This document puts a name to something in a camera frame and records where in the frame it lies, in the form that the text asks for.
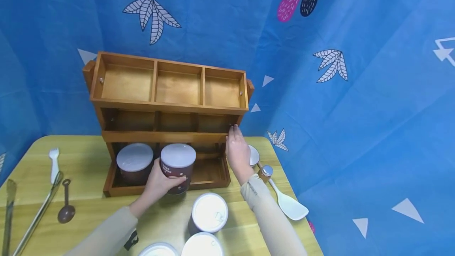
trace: beige sleeve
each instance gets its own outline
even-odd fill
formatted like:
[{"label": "beige sleeve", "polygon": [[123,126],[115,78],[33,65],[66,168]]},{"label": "beige sleeve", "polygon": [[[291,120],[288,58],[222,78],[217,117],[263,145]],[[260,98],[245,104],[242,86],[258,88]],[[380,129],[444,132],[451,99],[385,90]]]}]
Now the beige sleeve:
[{"label": "beige sleeve", "polygon": [[65,256],[113,256],[129,240],[137,225],[137,218],[129,207],[111,215]]},{"label": "beige sleeve", "polygon": [[307,255],[288,218],[257,174],[251,176],[248,182],[242,185],[240,192],[256,216],[270,255]]}]

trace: blue backdrop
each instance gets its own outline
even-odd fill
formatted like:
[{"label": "blue backdrop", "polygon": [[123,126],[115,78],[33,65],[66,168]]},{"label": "blue backdrop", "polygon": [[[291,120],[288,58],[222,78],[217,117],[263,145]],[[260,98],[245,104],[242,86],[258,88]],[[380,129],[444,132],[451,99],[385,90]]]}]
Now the blue backdrop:
[{"label": "blue backdrop", "polygon": [[0,0],[0,182],[41,136],[100,133],[91,53],[236,68],[324,254],[455,253],[452,1]]}]

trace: brown spoon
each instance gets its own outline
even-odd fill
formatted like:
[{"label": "brown spoon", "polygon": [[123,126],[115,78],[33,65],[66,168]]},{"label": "brown spoon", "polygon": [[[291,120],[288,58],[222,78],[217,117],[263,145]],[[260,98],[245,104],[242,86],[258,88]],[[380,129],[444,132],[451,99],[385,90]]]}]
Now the brown spoon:
[{"label": "brown spoon", "polygon": [[68,204],[68,185],[71,183],[71,180],[65,179],[62,184],[65,187],[65,205],[58,212],[57,219],[59,223],[67,223],[73,219],[76,209],[74,206]]}]

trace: hand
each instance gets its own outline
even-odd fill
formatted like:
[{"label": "hand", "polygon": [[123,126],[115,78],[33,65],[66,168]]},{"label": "hand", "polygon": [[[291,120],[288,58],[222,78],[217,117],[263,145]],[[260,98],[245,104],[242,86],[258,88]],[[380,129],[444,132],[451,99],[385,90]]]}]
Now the hand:
[{"label": "hand", "polygon": [[166,177],[161,170],[160,158],[155,159],[145,190],[142,195],[130,205],[131,213],[140,218],[151,205],[161,199],[172,187],[186,181],[186,176]]},{"label": "hand", "polygon": [[226,137],[226,157],[240,186],[254,175],[254,170],[250,166],[250,155],[250,147],[236,124],[229,129]]}]

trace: wooden table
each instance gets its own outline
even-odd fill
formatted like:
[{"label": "wooden table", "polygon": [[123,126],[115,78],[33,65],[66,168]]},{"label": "wooden table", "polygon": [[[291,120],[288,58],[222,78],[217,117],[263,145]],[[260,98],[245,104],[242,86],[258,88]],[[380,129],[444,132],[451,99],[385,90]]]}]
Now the wooden table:
[{"label": "wooden table", "polygon": [[[270,142],[264,137],[247,137],[246,141],[259,151],[261,163],[273,166],[273,179],[279,189],[295,198]],[[102,189],[111,160],[101,136],[42,137],[33,143],[10,175],[17,183],[11,253],[49,192],[51,160],[48,152],[54,147],[60,148],[59,165],[64,179],[71,179],[70,204],[75,206],[76,214],[67,224],[57,221],[57,213],[64,204],[64,190],[61,187],[22,255],[61,256],[107,217],[136,199],[135,196],[103,196]],[[185,244],[185,229],[192,204],[200,194],[207,191],[221,195],[229,206],[227,224],[217,234],[226,255],[269,255],[254,214],[240,195],[239,184],[232,172],[231,179],[227,188],[189,191],[182,200],[165,196],[140,219],[137,227],[139,243],[129,252],[124,250],[119,255],[138,255],[143,248],[158,241],[168,242],[181,251]],[[5,205],[6,182],[0,188],[0,235],[3,235],[4,230]],[[291,223],[308,255],[322,255],[308,221],[304,219]]]}]

